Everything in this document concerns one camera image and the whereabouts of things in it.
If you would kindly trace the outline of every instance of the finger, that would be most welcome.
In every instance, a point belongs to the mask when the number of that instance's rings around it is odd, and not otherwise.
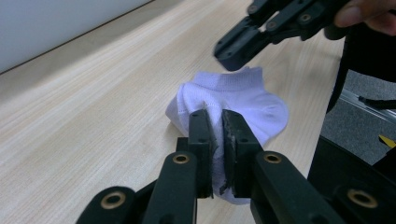
[[[395,0],[352,0],[339,10],[334,23],[340,27],[367,21],[396,8]]]
[[[386,35],[396,35],[396,16],[390,13],[385,13],[376,17],[373,17],[366,21],[366,24]]]

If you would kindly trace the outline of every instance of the wood grain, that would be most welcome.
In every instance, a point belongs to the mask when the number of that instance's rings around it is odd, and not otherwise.
[[[180,132],[164,110],[200,70],[221,72],[216,42],[247,1],[162,0],[0,76],[0,219],[73,223],[107,187],[158,177]],[[265,88],[285,100],[287,128],[264,149],[307,175],[342,51],[322,34],[263,50]],[[252,223],[247,205],[201,200],[198,223]]]

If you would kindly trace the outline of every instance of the white sock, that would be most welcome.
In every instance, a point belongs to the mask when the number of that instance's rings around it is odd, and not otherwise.
[[[260,144],[264,145],[285,128],[288,109],[279,97],[264,89],[260,67],[245,67],[232,74],[199,72],[193,81],[180,86],[165,114],[188,136],[190,113],[203,108],[208,112],[218,144],[213,157],[213,191],[230,203],[248,203],[249,199],[236,199],[230,189],[219,194],[219,188],[225,183],[221,111],[229,109],[243,115]]]

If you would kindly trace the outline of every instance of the black clamp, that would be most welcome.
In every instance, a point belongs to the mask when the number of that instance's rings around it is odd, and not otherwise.
[[[125,187],[101,191],[78,223],[195,223],[197,199],[212,196],[216,141],[205,110],[192,113],[189,125],[189,138],[177,139],[177,151],[166,157],[156,181],[138,192]],[[377,188],[351,186],[345,175],[345,183],[323,185],[323,180],[338,176],[325,169],[326,176],[312,175],[318,181],[315,189],[288,158],[262,150],[242,115],[223,110],[222,125],[224,188],[231,188],[236,198],[251,199],[256,223],[395,223],[396,186],[383,176],[364,170],[374,183],[381,183]],[[334,186],[330,193],[323,191],[329,186]]]
[[[214,55],[229,71],[240,69],[269,44],[299,36],[303,41],[325,28],[327,38],[344,37],[332,24],[348,0],[254,0],[242,19],[215,46]]]

